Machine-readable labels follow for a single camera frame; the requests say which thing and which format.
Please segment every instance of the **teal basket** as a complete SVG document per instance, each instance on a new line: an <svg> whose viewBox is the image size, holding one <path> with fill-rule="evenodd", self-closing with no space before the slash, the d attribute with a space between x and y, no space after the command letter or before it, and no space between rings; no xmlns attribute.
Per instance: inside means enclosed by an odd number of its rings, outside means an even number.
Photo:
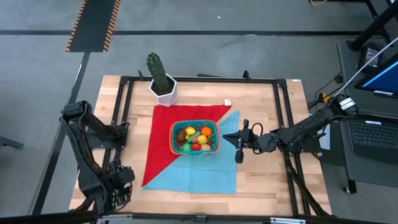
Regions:
<svg viewBox="0 0 398 224"><path fill-rule="evenodd" d="M179 130L185 129L187 127L193 127L196 131L201 131L203 127L209 127L211 133L214 134L214 142L211 145L211 149L206 151L183 151L180 150L180 143L177 142L175 135ZM218 125L212 120L190 120L190 121L177 121L170 127L170 150L174 154L190 154L199 155L204 153L216 153L220 147L220 131L218 130Z"/></svg>

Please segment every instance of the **table leg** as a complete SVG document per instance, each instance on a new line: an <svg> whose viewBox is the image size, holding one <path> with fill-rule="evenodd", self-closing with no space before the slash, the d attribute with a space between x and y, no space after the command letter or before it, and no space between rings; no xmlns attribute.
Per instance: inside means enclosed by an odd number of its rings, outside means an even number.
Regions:
<svg viewBox="0 0 398 224"><path fill-rule="evenodd" d="M22 143L19 143L19 142L16 142L11 139L4 138L4 137L0 137L0 145L1 146L11 146L11 147L18 148L18 149L20 149L24 146Z"/></svg>
<svg viewBox="0 0 398 224"><path fill-rule="evenodd" d="M348 187L343 188L344 192L346 192L347 194L356 194L355 181L349 179L347 179L347 181L348 181Z"/></svg>

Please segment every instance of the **small white object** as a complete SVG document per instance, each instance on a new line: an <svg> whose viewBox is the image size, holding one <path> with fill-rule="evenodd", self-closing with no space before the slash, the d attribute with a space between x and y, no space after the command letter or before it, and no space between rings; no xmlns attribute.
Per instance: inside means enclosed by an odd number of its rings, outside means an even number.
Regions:
<svg viewBox="0 0 398 224"><path fill-rule="evenodd" d="M224 100L224 105L225 106L231 106L232 105L231 100Z"/></svg>
<svg viewBox="0 0 398 224"><path fill-rule="evenodd" d="M171 80L172 82L174 82L174 87L171 93L166 94L166 95L162 95L162 96L158 96L153 90L152 90L152 85L154 84L154 80L152 79L152 81L150 82L149 85L149 90L155 95L156 97L156 102L158 105L162 105L162 106L171 106L173 103L176 102L178 95L177 95L177 81L175 81L169 74L166 74Z"/></svg>

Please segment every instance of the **green toy vegetable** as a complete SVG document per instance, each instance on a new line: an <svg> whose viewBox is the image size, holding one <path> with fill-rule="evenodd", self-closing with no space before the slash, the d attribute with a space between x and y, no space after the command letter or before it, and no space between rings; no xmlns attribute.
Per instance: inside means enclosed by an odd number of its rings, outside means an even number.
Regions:
<svg viewBox="0 0 398 224"><path fill-rule="evenodd" d="M200 131L195 132L195 134L192 134L191 136L189 136L189 138L187 139L187 143L192 143L192 138L198 137L199 135L201 135Z"/></svg>

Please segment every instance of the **blue screen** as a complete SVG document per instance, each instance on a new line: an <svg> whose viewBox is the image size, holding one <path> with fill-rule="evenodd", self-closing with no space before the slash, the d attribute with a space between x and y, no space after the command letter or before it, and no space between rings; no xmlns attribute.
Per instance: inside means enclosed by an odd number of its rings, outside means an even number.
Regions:
<svg viewBox="0 0 398 224"><path fill-rule="evenodd" d="M398 93L398 62L393 63L362 85L373 90Z"/></svg>

